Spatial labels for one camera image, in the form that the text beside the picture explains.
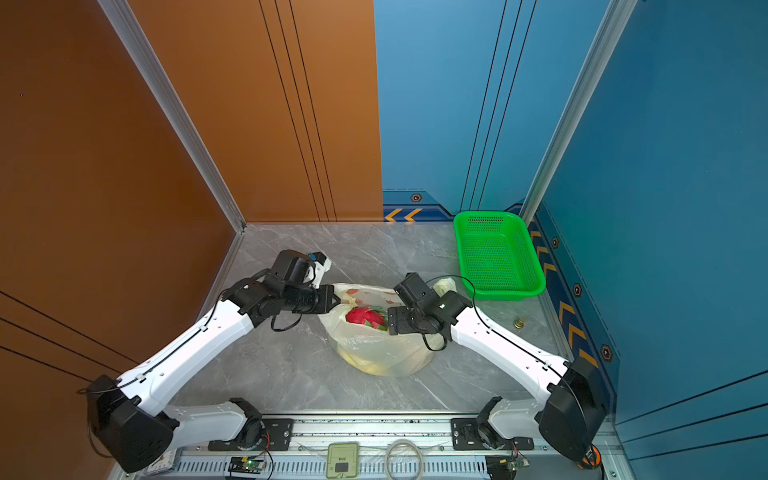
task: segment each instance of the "white cable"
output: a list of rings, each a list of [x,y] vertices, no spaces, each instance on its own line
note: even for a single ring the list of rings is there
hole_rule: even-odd
[[[419,447],[414,445],[413,442],[410,440],[400,439],[396,440],[394,443],[392,443],[388,449],[386,449],[386,454],[384,455],[384,473],[386,473],[386,477],[389,480],[395,480],[392,477],[392,473],[389,472],[389,457],[392,456],[392,450],[396,449],[399,446],[405,446],[409,449],[413,450],[416,453],[416,456],[419,457],[419,473],[412,478],[412,480],[419,480],[422,477],[422,473],[424,472],[424,457],[422,456],[422,451],[419,450]]]

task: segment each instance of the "blue wall panel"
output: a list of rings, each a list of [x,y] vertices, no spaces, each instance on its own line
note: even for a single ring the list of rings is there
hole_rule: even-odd
[[[607,6],[607,0],[537,2],[493,161],[490,149],[483,159],[482,203],[476,196],[473,210],[503,210],[528,193]]]
[[[621,356],[623,440],[768,397],[758,378],[631,420],[768,369],[766,25],[757,0],[638,2],[546,193]],[[763,410],[656,440],[768,432]],[[679,478],[676,462],[697,455],[633,465],[641,480]]]
[[[489,210],[522,199],[607,4],[376,0],[385,190],[427,191],[451,214],[462,198],[463,210],[481,194]]]
[[[765,478],[768,438],[632,462],[637,480]]]

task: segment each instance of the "yellow chevron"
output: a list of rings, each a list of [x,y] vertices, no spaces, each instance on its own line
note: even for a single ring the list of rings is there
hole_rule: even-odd
[[[586,353],[584,350],[582,350],[582,349],[579,349],[579,351],[578,351],[578,355],[579,355],[581,358],[583,358],[583,359],[587,359],[587,361],[588,361],[589,363],[591,363],[592,365],[594,365],[594,367],[595,367],[596,369],[599,369],[599,368],[600,368],[600,367],[598,366],[598,362],[597,362],[597,361],[595,361],[595,359],[593,359],[593,358],[592,358],[592,355],[590,355],[589,353]]]
[[[573,325],[568,326],[568,345],[573,346],[574,345],[574,333],[576,335],[579,335],[583,339],[587,339],[587,337],[584,335],[584,332],[579,330]]]
[[[576,315],[574,307],[568,305],[566,302],[560,302],[560,324],[563,324],[563,311],[568,311]]]
[[[547,270],[552,270],[553,272],[557,272],[558,269],[554,268],[554,265],[551,263],[544,263],[544,278],[547,278]]]
[[[416,220],[413,220],[413,216],[416,215],[420,211],[422,211],[422,209],[421,208],[417,208],[416,210],[414,210],[410,214],[406,215],[406,220],[409,221],[409,222],[416,222]]]
[[[392,223],[397,222],[397,220],[395,220],[392,217],[394,217],[395,215],[399,214],[401,211],[402,211],[402,208],[396,208],[396,209],[392,210],[392,213],[390,213],[389,215],[384,217],[384,220],[389,220]]]

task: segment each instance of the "orange wall panel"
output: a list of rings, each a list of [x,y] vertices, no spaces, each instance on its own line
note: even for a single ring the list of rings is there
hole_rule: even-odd
[[[373,2],[131,0],[246,220],[380,220]]]
[[[103,478],[75,390],[184,331],[234,231],[97,2],[4,2],[0,52],[3,477]]]

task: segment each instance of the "black cable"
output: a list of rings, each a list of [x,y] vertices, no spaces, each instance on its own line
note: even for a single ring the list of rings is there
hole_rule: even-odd
[[[273,332],[285,332],[287,330],[292,329],[294,326],[298,325],[299,322],[301,321],[301,317],[303,315],[304,315],[303,313],[300,313],[299,314],[299,319],[296,322],[291,323],[290,325],[288,325],[284,329],[276,329],[275,328],[275,320],[277,319],[277,315],[275,315],[275,316],[272,317],[272,321],[270,321],[270,328],[272,329]]]
[[[515,449],[515,450],[514,450],[514,453],[515,453],[515,454],[514,454],[514,458],[513,458],[513,461],[514,461],[514,460],[517,460],[517,459],[518,459],[518,457],[522,457],[522,458],[525,458],[525,460],[526,460],[526,461],[528,461],[528,463],[530,463],[530,462],[531,462],[530,460],[528,460],[528,457],[526,457],[525,455],[523,455],[523,454],[521,454],[521,453],[520,453],[520,451],[518,450],[518,446],[517,446],[517,445],[515,445],[515,442],[514,442],[514,441],[512,442],[512,447],[514,447],[514,449]]]
[[[82,353],[80,353],[80,352],[77,352],[77,351],[75,351],[75,350],[73,350],[73,349],[70,349],[70,348],[68,348],[68,347],[66,347],[66,346],[63,346],[63,345],[62,345],[62,344],[60,344],[60,343],[54,342],[53,340],[49,339],[49,338],[48,338],[48,337],[46,337],[46,336],[40,335],[40,334],[38,334],[38,333],[35,333],[35,332],[33,332],[33,331],[29,330],[29,329],[26,329],[26,328],[24,328],[24,327],[23,327],[23,326],[21,326],[21,325],[17,325],[17,324],[15,324],[15,323],[13,323],[11,320],[7,320],[7,319],[4,319],[4,318],[2,318],[2,317],[0,316],[0,321],[2,321],[2,322],[5,322],[5,323],[7,323],[8,325],[14,326],[14,327],[16,327],[17,329],[20,329],[20,330],[21,330],[21,331],[23,331],[23,332],[26,332],[26,333],[29,333],[29,334],[31,334],[31,335],[34,335],[34,336],[38,337],[39,339],[43,339],[43,340],[45,340],[45,341],[46,341],[46,342],[48,342],[48,343],[52,343],[52,344],[54,344],[54,345],[56,345],[56,346],[58,346],[58,347],[61,347],[62,349],[64,349],[64,350],[67,350],[68,352],[74,353],[74,354],[75,354],[75,355],[77,355],[77,356],[81,356],[81,357],[83,357],[83,358],[84,358],[84,359],[86,359],[86,360],[91,360],[93,363],[98,363],[99,365],[103,366],[104,368],[107,368],[107,369],[110,369],[110,370],[112,370],[112,371],[114,371],[114,372],[120,373],[120,370],[118,370],[118,369],[113,369],[113,368],[112,368],[112,367],[110,367],[109,365],[105,365],[104,363],[101,363],[101,362],[99,362],[98,360],[94,360],[94,359],[92,359],[90,356],[86,356],[86,355],[83,355]]]
[[[208,326],[208,323],[210,323],[210,321],[213,319],[213,317],[214,317],[214,314],[216,313],[216,307],[219,305],[219,302],[221,302],[221,301],[222,301],[222,299],[221,299],[221,296],[223,295],[223,293],[224,293],[226,290],[227,290],[227,289],[221,290],[221,292],[219,293],[219,295],[216,297],[216,299],[217,299],[217,300],[216,300],[216,302],[214,303],[214,307],[213,307],[213,309],[210,311],[210,315],[209,315],[209,316],[208,316],[208,318],[206,319],[206,321],[205,321],[205,323],[203,324],[203,326]],[[79,390],[78,390],[77,392],[75,392],[75,393],[77,393],[78,395],[87,395],[87,394],[99,394],[99,393],[108,393],[108,392],[114,392],[115,390],[123,389],[124,387],[127,387],[127,386],[129,386],[131,383],[134,383],[134,382],[136,382],[137,380],[139,380],[139,377],[140,377],[140,376],[147,376],[147,374],[148,374],[148,373],[151,373],[151,372],[152,372],[152,370],[154,370],[154,369],[156,369],[158,366],[160,366],[160,365],[161,365],[161,363],[163,363],[163,362],[165,362],[166,360],[168,360],[168,357],[170,357],[171,355],[173,355],[174,353],[176,353],[176,352],[177,352],[177,351],[178,351],[178,350],[179,350],[181,347],[183,347],[183,346],[187,345],[187,343],[188,343],[190,340],[192,340],[192,339],[193,339],[193,338],[194,338],[194,337],[195,337],[195,336],[196,336],[198,333],[200,333],[201,331],[202,331],[202,330],[201,330],[201,329],[199,329],[199,328],[198,328],[197,330],[195,330],[195,332],[194,332],[194,333],[193,333],[193,334],[192,334],[192,335],[191,335],[189,338],[187,338],[186,340],[184,340],[184,341],[183,341],[183,342],[182,342],[182,343],[181,343],[181,344],[180,344],[178,347],[176,347],[175,349],[173,349],[173,351],[171,351],[171,352],[170,352],[170,353],[168,353],[168,354],[167,354],[165,357],[163,357],[163,359],[162,359],[160,362],[157,362],[157,363],[155,363],[155,364],[154,364],[152,367],[150,367],[150,368],[149,368],[149,370],[147,370],[147,371],[146,371],[146,372],[144,372],[144,373],[141,373],[139,376],[137,376],[136,378],[134,378],[133,380],[131,380],[131,381],[130,381],[130,382],[128,382],[128,383],[125,383],[125,384],[123,384],[123,385],[114,386],[114,387],[112,387],[112,388],[110,388],[110,389],[106,389],[106,390],[98,390],[97,392],[89,392],[87,389],[79,389]]]
[[[270,456],[270,463],[272,463],[272,471],[270,472],[270,476],[266,477],[266,480],[270,480],[270,478],[272,478],[272,474],[275,472],[275,460],[272,458],[272,454],[270,453],[269,448],[266,449],[266,454]]]
[[[98,340],[96,340],[96,339],[93,339],[93,338],[91,338],[91,337],[90,337],[90,336],[88,336],[88,335],[85,335],[83,332],[81,332],[81,331],[79,331],[79,330],[76,330],[76,329],[74,329],[74,328],[70,327],[70,326],[69,326],[69,325],[67,325],[66,323],[64,323],[64,322],[60,322],[59,320],[56,320],[54,317],[52,317],[52,316],[48,315],[47,313],[43,313],[43,312],[41,312],[40,310],[38,310],[38,309],[34,308],[32,305],[29,305],[28,303],[24,303],[24,302],[22,302],[21,300],[19,300],[19,299],[18,299],[18,298],[16,298],[15,296],[10,296],[10,295],[8,295],[6,292],[3,292],[3,291],[1,291],[1,290],[0,290],[0,295],[4,295],[4,296],[7,296],[9,299],[13,300],[14,302],[18,303],[19,305],[23,305],[23,306],[26,306],[27,308],[29,308],[29,309],[30,309],[30,310],[32,310],[33,312],[36,312],[36,313],[39,313],[40,315],[43,315],[45,318],[47,318],[47,319],[49,319],[49,320],[51,320],[51,321],[53,321],[53,322],[56,322],[56,323],[58,323],[59,325],[63,326],[63,327],[64,327],[64,328],[66,328],[66,329],[70,329],[72,332],[75,332],[75,333],[77,333],[78,335],[80,335],[80,336],[83,336],[83,337],[85,337],[85,338],[89,339],[89,340],[90,340],[90,341],[92,341],[93,343],[96,343],[97,345],[101,345],[101,346],[103,346],[105,349],[107,349],[107,350],[110,350],[111,352],[115,352],[115,353],[117,353],[119,356],[121,356],[121,357],[124,357],[125,359],[129,359],[129,360],[130,360],[130,361],[132,361],[133,363],[137,363],[137,361],[136,361],[136,360],[134,360],[134,359],[132,359],[131,357],[125,356],[125,355],[123,355],[122,353],[118,352],[117,350],[115,350],[115,349],[112,349],[112,348],[110,348],[110,347],[106,346],[105,344],[103,344],[103,343],[99,342]]]
[[[441,276],[436,276],[435,278],[431,278],[431,279],[427,280],[425,283],[429,283],[429,282],[432,282],[433,280],[437,280],[437,279],[445,278],[445,277],[447,277],[447,276],[453,276],[453,277],[456,277],[456,278],[460,278],[460,279],[462,279],[462,280],[466,280],[467,282],[469,282],[469,285],[471,285],[471,286],[472,286],[472,308],[475,310],[475,315],[477,315],[478,319],[479,319],[479,320],[482,322],[482,324],[483,324],[483,325],[485,325],[485,328],[487,328],[488,330],[492,331],[492,332],[493,332],[493,333],[495,333],[496,335],[500,336],[502,339],[504,339],[504,340],[506,340],[506,341],[510,342],[512,345],[514,345],[514,346],[518,347],[520,350],[522,350],[523,352],[525,352],[525,353],[527,353],[528,355],[530,355],[531,357],[533,357],[533,359],[534,359],[534,360],[536,360],[537,362],[539,362],[539,363],[541,363],[542,365],[544,365],[544,366],[545,366],[545,369],[547,369],[547,368],[548,368],[550,371],[552,371],[552,373],[554,373],[555,375],[557,375],[558,377],[560,377],[560,380],[563,380],[563,376],[562,376],[562,375],[560,375],[560,373],[559,373],[557,370],[555,370],[555,369],[553,369],[552,367],[548,366],[548,365],[547,365],[547,364],[544,362],[544,360],[542,360],[542,359],[538,358],[538,357],[537,357],[536,355],[534,355],[533,353],[530,353],[529,351],[527,351],[527,350],[526,350],[526,349],[524,349],[523,347],[519,346],[517,343],[513,342],[512,340],[510,340],[510,339],[508,339],[507,337],[503,336],[501,333],[499,333],[499,332],[497,332],[496,330],[492,329],[492,328],[491,328],[491,326],[490,326],[490,325],[488,325],[488,324],[485,322],[485,320],[483,320],[482,316],[480,316],[480,312],[478,311],[478,307],[477,307],[477,305],[475,304],[475,294],[477,293],[477,289],[475,288],[475,284],[474,284],[474,283],[472,283],[472,281],[471,281],[469,278],[467,278],[466,276],[462,276],[462,275],[441,275]],[[587,416],[584,414],[584,409],[583,409],[583,408],[581,408],[581,402],[579,402],[579,400],[578,400],[578,397],[576,396],[576,392],[574,392],[574,390],[571,388],[571,386],[570,386],[570,385],[568,385],[568,382],[563,382],[563,383],[565,384],[565,386],[567,386],[567,387],[568,387],[568,390],[570,390],[570,391],[571,391],[571,395],[573,395],[573,397],[574,397],[574,400],[576,400],[576,405],[578,406],[578,409],[579,409],[579,411],[581,411],[581,418],[584,420],[584,425],[587,425]]]
[[[94,444],[93,440],[93,433],[91,432],[91,412],[86,411],[85,414],[85,430],[88,432],[88,443],[91,444],[91,450],[94,451],[94,453],[102,458],[114,458],[112,455],[105,455],[104,453],[99,452],[96,449],[96,445]]]
[[[85,380],[86,382],[93,382],[93,380],[86,379],[84,376],[80,376],[77,373],[72,373],[72,372],[70,372],[68,370],[60,369],[57,366],[51,365],[50,363],[43,362],[42,360],[38,360],[38,359],[36,359],[34,357],[31,357],[29,355],[25,355],[24,353],[17,352],[16,350],[13,350],[13,349],[9,349],[7,346],[0,345],[0,350],[5,350],[6,352],[9,352],[9,353],[15,353],[16,355],[18,355],[18,356],[20,356],[22,358],[25,358],[27,360],[31,360],[32,362],[39,363],[40,365],[45,365],[45,366],[51,367],[52,369],[58,370],[59,372],[67,373],[68,375],[72,375],[73,377],[79,378],[80,380]]]
[[[422,333],[422,339],[424,340],[424,345],[426,345],[427,350],[429,350],[430,352],[441,352],[441,351],[445,350],[446,346],[448,346],[448,340],[446,340],[445,337],[443,337],[443,339],[442,339],[442,346],[440,348],[438,348],[437,350],[435,350],[431,346],[429,346],[429,343],[427,342],[427,335],[425,335],[424,333]]]

